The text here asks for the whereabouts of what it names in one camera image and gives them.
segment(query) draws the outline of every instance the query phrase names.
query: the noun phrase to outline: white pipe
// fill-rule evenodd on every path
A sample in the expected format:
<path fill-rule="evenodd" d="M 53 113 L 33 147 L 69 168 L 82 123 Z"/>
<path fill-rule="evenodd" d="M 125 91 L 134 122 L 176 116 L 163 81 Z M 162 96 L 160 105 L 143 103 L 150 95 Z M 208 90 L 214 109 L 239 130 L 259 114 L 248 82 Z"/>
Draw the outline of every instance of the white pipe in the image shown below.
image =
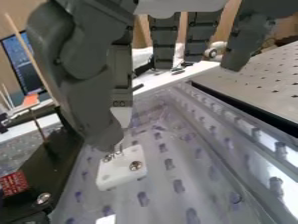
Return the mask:
<path fill-rule="evenodd" d="M 2 91 L 1 91 L 1 90 L 0 90 L 0 95 L 1 95 L 1 97 L 2 97 L 2 100 L 4 100 L 5 104 L 6 104 L 7 110 L 11 110 L 10 104 L 7 103 L 6 98 L 5 98 L 5 96 L 2 95 Z"/>
<path fill-rule="evenodd" d="M 6 91 L 6 87 L 5 87 L 4 83 L 2 83 L 2 89 L 4 89 L 4 93 L 6 95 L 6 99 L 7 99 L 7 102 L 10 104 L 10 107 L 14 108 L 14 105 L 13 105 L 13 102 L 11 102 L 11 98 L 10 98 L 10 95 L 9 95 L 7 91 Z"/>

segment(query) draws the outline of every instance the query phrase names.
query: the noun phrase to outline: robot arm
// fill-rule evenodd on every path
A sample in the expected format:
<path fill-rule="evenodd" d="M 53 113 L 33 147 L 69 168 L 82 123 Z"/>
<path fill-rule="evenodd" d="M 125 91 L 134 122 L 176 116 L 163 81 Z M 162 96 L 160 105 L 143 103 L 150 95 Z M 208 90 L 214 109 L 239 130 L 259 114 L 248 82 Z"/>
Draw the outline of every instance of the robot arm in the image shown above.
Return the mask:
<path fill-rule="evenodd" d="M 109 109 L 131 106 L 129 29 L 135 4 L 71 3 L 71 15 L 54 1 L 37 8 L 27 20 L 27 38 L 63 117 L 86 143 L 105 151 L 122 139 Z M 119 67 L 113 63 L 126 65 L 123 70 L 113 69 Z"/>

